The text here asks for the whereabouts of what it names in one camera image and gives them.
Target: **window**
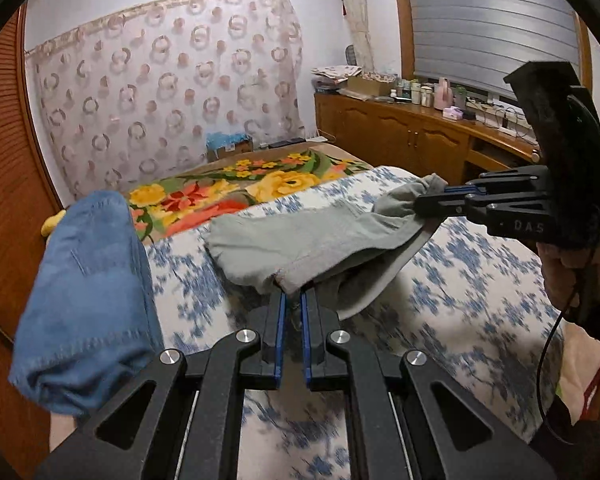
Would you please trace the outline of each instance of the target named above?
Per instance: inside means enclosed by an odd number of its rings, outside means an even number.
[[[530,60],[579,72],[575,15],[565,0],[411,0],[414,72],[513,98],[502,80]]]

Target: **human hand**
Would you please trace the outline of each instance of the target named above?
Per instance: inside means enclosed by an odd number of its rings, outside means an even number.
[[[548,244],[538,244],[538,255],[542,261],[544,290],[551,304],[558,310],[567,307],[567,301],[576,283],[575,269],[583,269],[590,258],[591,249],[568,251]],[[598,286],[594,295],[600,301],[600,244],[591,265],[596,266]],[[576,294],[570,306],[577,306],[580,299]]]

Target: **cardboard box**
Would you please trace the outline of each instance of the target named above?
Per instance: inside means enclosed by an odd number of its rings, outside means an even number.
[[[253,151],[253,141],[243,140],[241,142],[237,142],[236,144],[229,144],[228,146],[222,146],[217,150],[206,150],[206,161],[207,162],[215,162],[216,160],[221,160],[223,158],[227,158],[228,156],[237,155],[238,153],[249,153]]]
[[[362,76],[357,75],[347,80],[347,88],[359,94],[373,97],[387,97],[391,94],[394,83],[381,83],[379,81],[364,79]]]

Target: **cable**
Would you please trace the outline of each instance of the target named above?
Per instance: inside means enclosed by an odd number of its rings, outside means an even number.
[[[591,263],[593,261],[593,257],[596,254],[597,248],[598,248],[598,240],[596,241],[595,245],[591,249],[591,252],[589,253],[587,263],[585,263],[585,265],[584,265],[584,270],[588,270],[589,267],[591,266]],[[559,442],[561,442],[563,444],[566,444],[567,446],[574,446],[574,443],[569,442],[568,440],[564,440],[560,435],[558,435],[554,431],[554,428],[551,427],[551,425],[549,424],[549,421],[546,418],[546,413],[544,412],[544,408],[542,407],[540,382],[541,382],[541,377],[542,377],[542,364],[544,364],[544,358],[546,357],[546,353],[549,349],[549,344],[551,343],[551,339],[554,338],[555,332],[556,332],[556,330],[558,330],[558,326],[560,325],[560,322],[564,318],[565,313],[571,308],[570,307],[571,301],[573,301],[573,298],[576,297],[577,292],[578,292],[578,282],[576,280],[576,283],[575,283],[575,285],[573,285],[573,290],[571,291],[571,294],[569,296],[569,299],[567,300],[567,303],[566,303],[564,309],[561,311],[560,316],[558,316],[558,319],[555,321],[554,326],[552,327],[551,332],[549,332],[549,336],[547,337],[546,342],[544,343],[544,348],[542,348],[542,353],[540,354],[540,360],[538,361],[538,369],[536,370],[536,400],[538,401],[538,410],[540,411],[540,416],[542,417],[542,423],[546,426],[549,433],[551,433],[556,440],[558,440]]]

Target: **blue cloth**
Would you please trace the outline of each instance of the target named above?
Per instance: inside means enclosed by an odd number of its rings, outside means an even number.
[[[20,318],[9,381],[53,413],[97,410],[164,347],[149,264],[122,195],[58,224]]]

